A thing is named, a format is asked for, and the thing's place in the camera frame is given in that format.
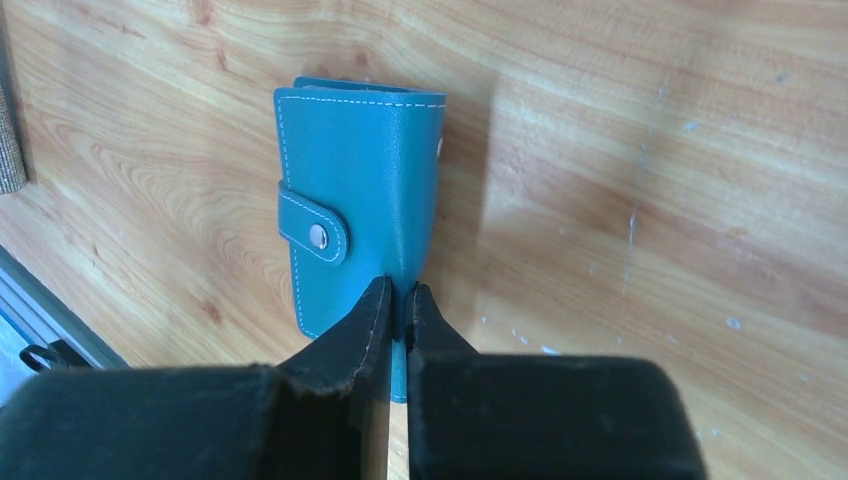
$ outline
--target wood grain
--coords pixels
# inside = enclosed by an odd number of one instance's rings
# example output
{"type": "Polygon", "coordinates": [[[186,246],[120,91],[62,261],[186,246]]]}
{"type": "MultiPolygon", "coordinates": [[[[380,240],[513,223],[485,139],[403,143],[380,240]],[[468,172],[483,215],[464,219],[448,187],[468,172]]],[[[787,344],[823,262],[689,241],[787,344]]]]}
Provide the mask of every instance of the wood grain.
{"type": "Polygon", "coordinates": [[[848,475],[845,2],[2,5],[0,243],[131,364],[306,344],[271,92],[370,76],[449,94],[424,280],[475,346],[658,362],[714,478],[848,475]]]}

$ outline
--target fabric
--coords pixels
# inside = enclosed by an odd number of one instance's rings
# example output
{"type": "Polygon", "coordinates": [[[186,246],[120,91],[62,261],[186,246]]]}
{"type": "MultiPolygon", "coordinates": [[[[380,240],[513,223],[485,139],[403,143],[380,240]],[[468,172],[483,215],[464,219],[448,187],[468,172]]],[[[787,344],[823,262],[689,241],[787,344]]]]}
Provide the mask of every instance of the fabric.
{"type": "Polygon", "coordinates": [[[0,478],[257,477],[272,367],[47,372],[0,412],[0,478]]]}
{"type": "Polygon", "coordinates": [[[16,192],[27,182],[14,125],[6,93],[0,87],[0,194],[16,192]]]}

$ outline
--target teal wallet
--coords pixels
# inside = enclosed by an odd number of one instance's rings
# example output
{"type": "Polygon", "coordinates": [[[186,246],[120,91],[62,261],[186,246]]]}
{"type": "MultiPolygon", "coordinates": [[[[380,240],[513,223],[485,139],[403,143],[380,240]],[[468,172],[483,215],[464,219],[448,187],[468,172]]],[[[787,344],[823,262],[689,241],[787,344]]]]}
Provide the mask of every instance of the teal wallet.
{"type": "MultiPolygon", "coordinates": [[[[424,268],[438,190],[446,95],[300,77],[274,92],[300,330],[317,338],[375,277],[405,298],[424,268]]],[[[391,396],[406,401],[403,305],[393,306],[391,396]]]]}

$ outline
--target white stitching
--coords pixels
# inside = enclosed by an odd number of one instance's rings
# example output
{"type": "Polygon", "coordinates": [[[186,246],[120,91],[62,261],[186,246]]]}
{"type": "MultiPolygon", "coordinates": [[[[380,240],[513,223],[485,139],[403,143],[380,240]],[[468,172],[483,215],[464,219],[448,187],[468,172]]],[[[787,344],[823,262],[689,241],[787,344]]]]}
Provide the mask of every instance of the white stitching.
{"type": "MultiPolygon", "coordinates": [[[[280,143],[283,144],[283,167],[285,168],[286,173],[286,185],[288,185],[289,190],[291,190],[291,174],[289,173],[289,152],[286,148],[286,129],[283,127],[283,101],[282,99],[277,101],[277,117],[280,122],[280,143]]],[[[294,305],[297,310],[297,326],[300,327],[300,330],[309,335],[310,337],[317,337],[315,333],[309,331],[308,328],[303,324],[303,308],[301,307],[300,302],[300,274],[297,268],[297,249],[292,250],[292,259],[294,260],[294,305]]]]}
{"type": "MultiPolygon", "coordinates": [[[[286,149],[286,130],[285,130],[285,128],[283,128],[283,100],[284,99],[313,100],[313,101],[317,101],[317,102],[353,103],[353,104],[361,104],[361,105],[382,105],[382,106],[385,106],[385,107],[445,108],[445,104],[443,104],[443,103],[442,104],[425,104],[425,103],[401,104],[401,103],[383,103],[383,102],[371,102],[371,101],[366,102],[366,101],[362,101],[362,100],[340,100],[340,99],[335,99],[335,98],[301,97],[301,96],[298,96],[298,95],[289,95],[289,96],[285,96],[285,97],[280,97],[277,100],[277,114],[278,114],[277,116],[278,116],[279,122],[280,122],[280,139],[281,139],[281,142],[283,144],[283,166],[285,167],[286,184],[287,184],[289,190],[291,190],[291,175],[289,174],[289,154],[288,154],[288,150],[286,149]]],[[[294,258],[294,292],[295,292],[294,303],[295,303],[295,308],[297,309],[297,325],[307,335],[309,335],[311,337],[317,337],[316,334],[310,332],[303,325],[303,309],[301,308],[301,302],[300,302],[300,278],[299,278],[298,269],[297,269],[297,249],[296,248],[293,251],[292,257],[294,258]]],[[[395,395],[394,393],[391,394],[391,397],[392,397],[393,400],[397,400],[397,401],[406,401],[406,398],[407,398],[406,396],[401,397],[399,395],[395,395]]]]}
{"type": "Polygon", "coordinates": [[[282,106],[283,99],[292,100],[314,100],[316,102],[334,102],[334,103],[353,103],[356,105],[382,105],[384,107],[426,107],[426,108],[445,108],[444,103],[427,104],[427,103],[384,103],[384,102],[368,102],[365,100],[344,100],[340,98],[318,98],[318,97],[302,97],[300,95],[289,95],[280,97],[277,102],[277,108],[282,106]]]}
{"type": "Polygon", "coordinates": [[[294,243],[300,245],[301,247],[309,250],[310,253],[312,253],[313,255],[315,255],[316,257],[320,258],[321,260],[323,260],[327,263],[332,263],[335,259],[339,258],[339,255],[341,255],[341,253],[342,253],[342,236],[339,233],[339,228],[336,226],[335,223],[333,223],[333,219],[331,219],[330,217],[326,217],[326,216],[322,215],[320,212],[316,212],[315,210],[312,210],[308,206],[306,206],[306,205],[298,202],[297,200],[287,196],[285,193],[283,194],[283,198],[292,202],[293,204],[297,205],[298,207],[303,208],[304,210],[312,213],[313,215],[317,215],[317,216],[323,218],[324,220],[327,221],[327,223],[330,224],[330,226],[333,227],[333,232],[335,232],[335,234],[336,234],[336,254],[333,255],[333,258],[329,258],[329,259],[324,258],[321,255],[319,255],[318,252],[316,252],[315,250],[313,250],[313,249],[307,247],[306,245],[300,243],[300,241],[298,239],[292,237],[291,235],[287,234],[286,232],[280,232],[280,233],[282,233],[283,236],[286,237],[287,239],[289,239],[289,240],[293,241],[294,243]]]}

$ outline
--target snap button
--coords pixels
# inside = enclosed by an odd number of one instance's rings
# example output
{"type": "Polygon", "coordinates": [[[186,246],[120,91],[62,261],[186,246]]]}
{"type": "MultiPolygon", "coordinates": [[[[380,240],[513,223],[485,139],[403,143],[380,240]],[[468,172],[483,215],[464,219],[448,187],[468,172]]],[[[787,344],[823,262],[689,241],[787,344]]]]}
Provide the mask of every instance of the snap button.
{"type": "Polygon", "coordinates": [[[309,228],[309,241],[312,242],[312,245],[318,250],[324,250],[327,248],[327,243],[329,239],[327,238],[327,231],[324,230],[324,227],[318,225],[312,225],[309,228]]]}

